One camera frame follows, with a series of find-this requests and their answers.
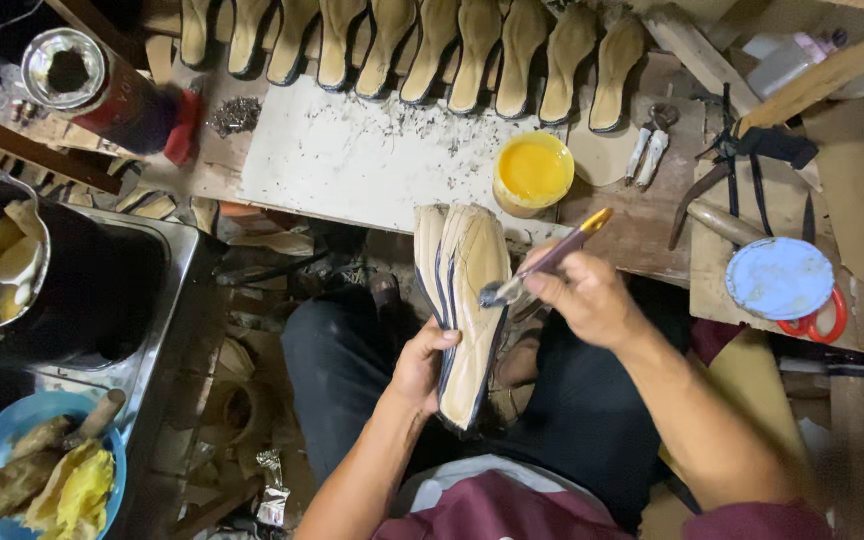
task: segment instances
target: tan leather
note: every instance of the tan leather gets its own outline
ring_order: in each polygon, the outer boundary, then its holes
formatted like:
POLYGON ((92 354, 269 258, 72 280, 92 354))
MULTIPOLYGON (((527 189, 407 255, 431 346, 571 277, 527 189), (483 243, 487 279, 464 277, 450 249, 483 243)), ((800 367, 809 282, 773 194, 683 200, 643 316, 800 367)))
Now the tan leather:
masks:
POLYGON ((645 54, 645 29, 632 14, 620 18, 599 47, 599 77, 588 129, 608 132, 622 118, 622 99, 629 72, 645 54))
POLYGON ((266 79, 273 85, 287 85, 296 76, 303 52, 303 36, 319 14, 319 0, 281 0, 282 29, 271 51, 266 79))
POLYGON ((512 269, 495 214, 477 204, 452 204, 444 218, 443 211, 442 205, 416 210, 415 265, 433 309, 441 302, 439 323, 462 332, 459 345, 444 353, 438 405, 445 420, 465 431, 484 398, 506 313, 482 307, 479 292, 510 280, 512 269), (437 269, 434 279, 428 276, 432 268, 437 269))
POLYGON ((529 67, 536 49, 548 37, 548 9, 539 0, 515 0, 502 27, 502 79, 495 111, 499 117, 525 114, 529 97, 529 67))
POLYGON ((366 0, 321 0, 321 58, 318 85, 337 91, 349 73, 349 30, 366 10, 366 0))
POLYGON ((355 83, 355 93, 366 99, 376 98, 382 92, 392 56, 419 16, 416 0, 372 0, 371 4, 375 34, 355 83))
POLYGON ((426 99, 442 56, 459 37, 459 0, 423 2, 419 13, 421 42, 402 85, 400 98, 405 103, 419 103, 426 99))
POLYGON ((235 0, 235 26, 228 46, 228 72, 243 75, 249 71, 257 53, 258 31, 272 0, 235 0))
POLYGON ((459 6, 462 61, 452 82, 448 109, 464 115, 475 108, 489 55, 502 37, 502 11, 497 0, 463 0, 459 6))
POLYGON ((198 66, 206 59, 210 0, 182 0, 182 63, 198 66))
POLYGON ((575 71, 593 53, 595 39, 595 11, 585 3, 569 4, 549 36, 549 78, 538 111, 542 122, 560 124, 569 119, 575 71))

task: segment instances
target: foil wrapper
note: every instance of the foil wrapper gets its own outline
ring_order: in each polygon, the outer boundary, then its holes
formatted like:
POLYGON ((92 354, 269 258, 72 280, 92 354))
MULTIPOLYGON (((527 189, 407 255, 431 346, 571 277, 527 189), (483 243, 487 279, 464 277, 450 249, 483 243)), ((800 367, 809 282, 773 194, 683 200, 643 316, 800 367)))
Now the foil wrapper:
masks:
POLYGON ((282 460, 277 449, 261 451, 255 457, 265 476, 265 489, 259 500, 255 520, 263 525, 285 526, 285 503, 291 491, 282 485, 282 460))
POLYGON ((262 105, 258 98, 236 97, 216 108, 205 125, 225 139, 232 134, 254 131, 261 113, 262 105))

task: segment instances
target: dark pants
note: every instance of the dark pants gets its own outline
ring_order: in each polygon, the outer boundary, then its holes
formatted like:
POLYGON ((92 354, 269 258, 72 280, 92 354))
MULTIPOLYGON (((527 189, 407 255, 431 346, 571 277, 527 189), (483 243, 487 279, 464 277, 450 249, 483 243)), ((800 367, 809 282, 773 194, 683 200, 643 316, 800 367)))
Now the dark pants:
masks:
MULTIPOLYGON (((630 291, 666 338, 685 350, 688 292, 643 278, 634 278, 630 291)), ((364 287, 306 301, 286 325, 285 362, 318 485, 353 448, 392 380, 397 358, 383 328, 364 287)), ((537 367, 532 399, 505 436, 464 445, 433 419, 406 475, 474 454, 498 454, 588 489, 620 527, 634 533, 661 442, 639 391, 611 351, 581 341, 555 312, 542 330, 537 367)))

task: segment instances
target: red can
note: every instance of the red can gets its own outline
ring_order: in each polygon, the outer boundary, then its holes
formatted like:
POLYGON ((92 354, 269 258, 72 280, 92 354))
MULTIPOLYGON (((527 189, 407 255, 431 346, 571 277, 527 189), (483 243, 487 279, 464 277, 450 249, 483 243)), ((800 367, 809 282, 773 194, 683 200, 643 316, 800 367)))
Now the red can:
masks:
POLYGON ((176 101, 78 30, 37 36, 22 80, 34 101, 134 154, 161 152, 175 127, 176 101))

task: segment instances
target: row of sandals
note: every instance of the row of sandals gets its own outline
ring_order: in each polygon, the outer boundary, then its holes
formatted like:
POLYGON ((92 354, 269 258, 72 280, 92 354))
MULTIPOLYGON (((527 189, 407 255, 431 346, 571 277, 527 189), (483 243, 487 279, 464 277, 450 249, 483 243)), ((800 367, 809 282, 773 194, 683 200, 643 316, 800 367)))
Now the row of sandals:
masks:
MULTIPOLYGON (((261 43, 273 18, 274 0, 233 0, 235 22, 229 47, 228 71, 247 78, 264 59, 261 43)), ((413 27, 418 48, 399 99, 417 105, 426 102, 441 64, 458 43, 459 67, 447 95, 448 108, 467 115, 477 106, 490 60, 502 56, 495 111, 513 120, 526 115, 529 71, 539 48, 547 45, 548 76, 538 107, 543 124, 566 122, 573 113, 575 74, 595 49, 596 9, 587 0, 568 4, 552 28, 555 17, 541 0, 277 0, 281 29, 272 49, 267 78, 286 87, 299 75, 303 48, 321 20, 318 85, 342 92, 351 83, 349 58, 356 21, 368 16, 372 29, 365 61, 354 90, 364 99, 385 95, 389 71, 413 27)), ((206 61, 210 20, 217 0, 182 0, 180 55, 190 68, 206 61)), ((623 88, 629 71, 645 49, 642 24, 624 12, 610 25, 599 47, 598 84, 588 128, 594 132, 616 129, 621 119, 623 88)))

